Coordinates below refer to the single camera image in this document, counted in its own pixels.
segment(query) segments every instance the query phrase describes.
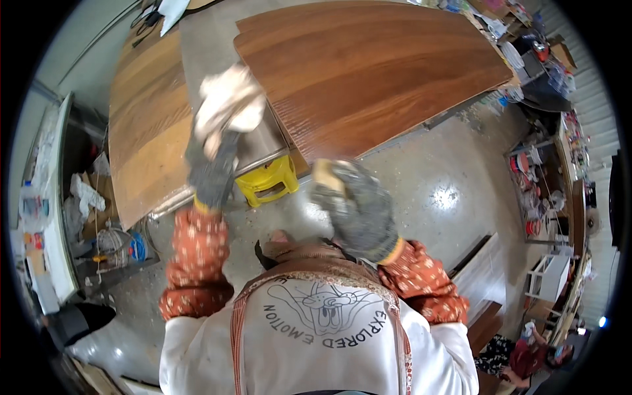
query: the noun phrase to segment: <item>yellow plastic stool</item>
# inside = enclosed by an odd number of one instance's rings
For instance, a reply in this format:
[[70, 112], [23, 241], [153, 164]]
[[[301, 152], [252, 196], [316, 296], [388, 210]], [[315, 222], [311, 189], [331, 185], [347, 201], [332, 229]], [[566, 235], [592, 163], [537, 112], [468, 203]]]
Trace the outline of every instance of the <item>yellow plastic stool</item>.
[[[298, 180], [294, 164], [289, 155], [274, 159], [270, 164], [261, 166], [235, 179], [235, 183], [248, 199], [248, 204], [252, 207], [259, 207], [261, 203], [276, 200], [286, 193], [298, 191]], [[265, 191], [278, 183], [282, 183], [285, 188], [273, 195], [258, 197], [255, 192]]]

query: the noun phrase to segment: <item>gray floor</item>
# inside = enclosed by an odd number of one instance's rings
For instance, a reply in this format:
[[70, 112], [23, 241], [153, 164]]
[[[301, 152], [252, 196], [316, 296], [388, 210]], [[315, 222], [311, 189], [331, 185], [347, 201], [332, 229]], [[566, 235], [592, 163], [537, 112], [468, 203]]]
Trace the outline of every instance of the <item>gray floor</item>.
[[[517, 107], [500, 116], [475, 104], [425, 133], [370, 154], [362, 164], [382, 180], [395, 203], [399, 232], [420, 240], [446, 269], [454, 267], [484, 235], [498, 232], [506, 269], [507, 315], [502, 332], [512, 336], [522, 314], [526, 268], [545, 247], [523, 242], [518, 204], [503, 153], [528, 125]], [[262, 270], [253, 247], [274, 229], [297, 240], [331, 235], [327, 215], [307, 198], [309, 182], [258, 209], [227, 215], [231, 256], [224, 273], [237, 290]], [[169, 255], [173, 217], [151, 224], [158, 249]], [[164, 323], [157, 300], [166, 285], [160, 262], [111, 289], [117, 317], [77, 342], [71, 352], [82, 360], [148, 383], [158, 383]]]

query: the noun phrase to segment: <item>hair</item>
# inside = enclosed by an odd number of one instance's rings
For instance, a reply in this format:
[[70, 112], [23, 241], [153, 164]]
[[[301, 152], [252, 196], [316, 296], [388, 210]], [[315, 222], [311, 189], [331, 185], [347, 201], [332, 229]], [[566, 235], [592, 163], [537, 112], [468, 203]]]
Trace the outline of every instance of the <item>hair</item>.
[[575, 346], [571, 345], [570, 347], [571, 347], [571, 352], [569, 352], [562, 359], [562, 362], [560, 362], [560, 363], [551, 362], [551, 359], [553, 359], [553, 357], [555, 356], [556, 348], [555, 347], [549, 347], [549, 351], [547, 352], [547, 357], [544, 358], [544, 363], [551, 369], [559, 369], [561, 367], [564, 367], [564, 366], [568, 365], [570, 363], [570, 361], [573, 360], [573, 355], [575, 354]]

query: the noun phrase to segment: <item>wall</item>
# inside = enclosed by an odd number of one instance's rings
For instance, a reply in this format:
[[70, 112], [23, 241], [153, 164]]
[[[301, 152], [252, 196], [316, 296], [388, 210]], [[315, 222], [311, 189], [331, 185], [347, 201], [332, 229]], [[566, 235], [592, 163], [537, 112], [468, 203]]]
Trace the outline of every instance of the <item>wall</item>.
[[[51, 42], [35, 78], [64, 97], [109, 112], [109, 86], [131, 21], [140, 12], [136, 0], [83, 0]], [[96, 37], [100, 39], [69, 69]], [[18, 197], [24, 167], [33, 146], [44, 109], [49, 102], [33, 90], [26, 96], [16, 128], [9, 173], [9, 225], [17, 226]]]
[[602, 229], [590, 238], [592, 267], [598, 276], [586, 284], [582, 296], [584, 310], [581, 316], [586, 319], [586, 326], [594, 329], [611, 297], [618, 265], [618, 254], [613, 261], [615, 249], [612, 247], [608, 216], [611, 156], [619, 148], [615, 114], [597, 64], [573, 24], [553, 1], [534, 0], [531, 3], [539, 3], [547, 36], [561, 34], [565, 38], [565, 44], [578, 67], [574, 73], [577, 90], [569, 99], [575, 107], [584, 134], [590, 136], [589, 177], [597, 184], [597, 208], [602, 222]]

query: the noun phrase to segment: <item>red floral clothing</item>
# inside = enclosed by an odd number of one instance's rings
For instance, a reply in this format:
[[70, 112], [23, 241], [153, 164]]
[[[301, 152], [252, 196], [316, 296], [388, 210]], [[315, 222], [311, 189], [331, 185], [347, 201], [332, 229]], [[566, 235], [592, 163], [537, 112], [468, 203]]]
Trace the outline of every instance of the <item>red floral clothing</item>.
[[[167, 263], [167, 289], [159, 301], [162, 317], [208, 317], [233, 296], [222, 274], [228, 258], [228, 227], [219, 215], [205, 216], [192, 209], [176, 214], [175, 255]], [[382, 284], [395, 291], [430, 323], [466, 323], [468, 300], [459, 296], [439, 260], [418, 241], [398, 243], [387, 264], [380, 265]]]

